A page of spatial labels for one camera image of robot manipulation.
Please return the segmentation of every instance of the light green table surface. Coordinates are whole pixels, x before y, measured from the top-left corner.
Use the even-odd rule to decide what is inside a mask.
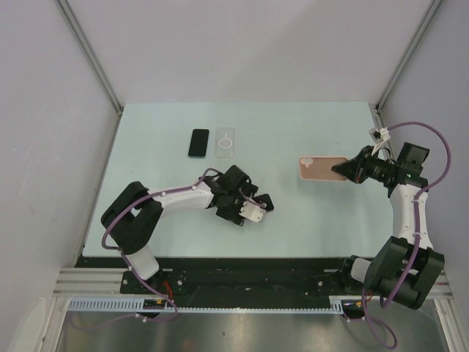
[[[362,185],[301,180],[298,169],[305,155],[356,156],[372,143],[372,127],[365,102],[128,104],[83,255],[117,256],[100,245],[100,217],[128,183],[185,186],[207,167],[224,172],[236,164],[260,194],[271,195],[275,211],[243,227],[217,217],[215,209],[168,216],[149,242],[155,256],[375,256],[392,235],[386,189],[371,179]],[[210,130],[206,158],[188,157],[194,128]],[[236,131],[233,159],[215,157],[218,128]]]

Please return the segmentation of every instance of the white wall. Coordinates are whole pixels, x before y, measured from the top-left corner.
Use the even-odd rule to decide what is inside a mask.
[[[117,116],[51,0],[0,3],[0,351],[71,265]]]
[[[448,139],[453,164],[448,177],[429,193],[427,219],[435,250],[458,306],[469,322],[469,1],[448,0],[384,110],[386,125],[418,120]],[[430,148],[423,176],[437,178],[445,151],[437,137],[419,127],[392,133],[394,147],[409,141]]]
[[[70,3],[126,103],[376,103],[430,0]]]

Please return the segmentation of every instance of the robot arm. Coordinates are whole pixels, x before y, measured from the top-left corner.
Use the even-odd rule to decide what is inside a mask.
[[[413,252],[416,221],[419,221],[421,240],[413,270],[393,298],[406,307],[418,309],[444,266],[444,256],[433,251],[426,229],[428,194],[422,193],[418,200],[414,200],[416,194],[428,185],[420,174],[429,150],[405,143],[396,161],[379,159],[375,152],[376,148],[366,146],[354,159],[332,168],[354,183],[362,183],[369,177],[381,182],[388,189],[393,208],[393,235],[384,247],[371,262],[351,257],[347,268],[350,276],[362,282],[367,290],[388,297]],[[419,219],[416,219],[414,202],[418,202]]]
[[[135,206],[111,230],[111,237],[142,278],[149,279],[159,270],[158,262],[147,246],[158,221],[167,215],[185,210],[217,208],[216,215],[238,226],[246,219],[263,220],[273,210],[268,194],[255,197],[258,187],[237,166],[224,174],[205,176],[197,186],[153,192],[140,182],[129,184],[101,217],[107,229],[113,220],[137,199],[155,194]]]

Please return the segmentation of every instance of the black smartphone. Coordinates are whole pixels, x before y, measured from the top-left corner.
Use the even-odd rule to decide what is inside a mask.
[[[205,158],[207,154],[208,130],[196,129],[192,131],[189,158]]]

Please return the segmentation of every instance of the gray floor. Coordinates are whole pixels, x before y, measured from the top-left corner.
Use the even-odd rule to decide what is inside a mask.
[[[370,312],[396,332],[399,345],[395,351],[448,351],[432,301],[419,311],[397,304],[382,311],[373,301]],[[80,326],[94,326],[117,316],[99,312],[73,314]],[[385,351],[373,339],[366,323],[347,323],[338,315],[186,313],[169,323],[145,324],[130,318],[92,332],[67,327],[61,340],[57,352]]]

